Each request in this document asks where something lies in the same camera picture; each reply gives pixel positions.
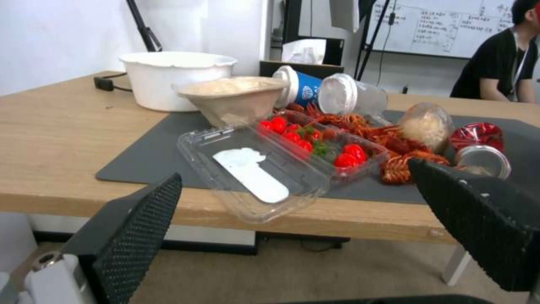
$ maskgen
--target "person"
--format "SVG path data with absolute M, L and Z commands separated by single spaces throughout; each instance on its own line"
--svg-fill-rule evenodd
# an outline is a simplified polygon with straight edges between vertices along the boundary
M 450 97 L 535 103 L 540 0 L 515 0 L 514 26 L 486 40 L 463 69 Z

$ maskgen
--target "white label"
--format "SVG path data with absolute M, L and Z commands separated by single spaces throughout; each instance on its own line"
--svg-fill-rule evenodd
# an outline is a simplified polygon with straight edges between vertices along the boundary
M 218 152 L 213 157 L 261 201 L 278 203 L 289 197 L 289 189 L 259 166 L 266 156 L 258 151 L 231 149 Z

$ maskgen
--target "clear plastic cup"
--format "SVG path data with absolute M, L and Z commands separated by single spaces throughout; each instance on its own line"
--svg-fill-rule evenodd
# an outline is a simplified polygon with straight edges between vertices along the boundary
M 390 125 L 382 116 L 387 106 L 388 94 L 385 91 L 355 81 L 347 74 L 326 77 L 319 89 L 319 107 L 324 113 L 369 115 L 383 125 Z

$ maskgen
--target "red foil packet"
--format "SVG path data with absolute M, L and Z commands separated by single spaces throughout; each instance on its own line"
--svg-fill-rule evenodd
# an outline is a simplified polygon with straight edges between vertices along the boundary
M 476 122 L 458 128 L 450 136 L 450 144 L 456 151 L 473 144 L 485 144 L 504 152 L 502 130 L 489 122 Z

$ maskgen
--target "lanyard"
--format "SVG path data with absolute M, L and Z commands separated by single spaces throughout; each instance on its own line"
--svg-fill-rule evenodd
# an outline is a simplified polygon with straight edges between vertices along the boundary
M 517 81 L 519 79 L 519 76 L 521 75 L 521 71 L 523 70 L 523 64 L 525 63 L 525 59 L 527 58 L 527 54 L 529 53 L 529 47 L 527 46 L 527 49 L 525 50 L 525 55 L 523 55 L 523 59 L 521 59 L 521 63 L 519 64 L 519 67 L 517 68 L 517 71 L 516 71 L 517 58 L 518 58 L 518 53 L 519 53 L 519 44 L 517 41 L 516 31 L 514 30 L 514 28 L 512 28 L 511 31 L 512 31 L 512 34 L 514 35 L 514 40 L 516 41 L 516 60 L 514 60 L 514 64 L 512 66 L 512 92 L 515 94 L 516 89 L 517 89 L 516 87 Z

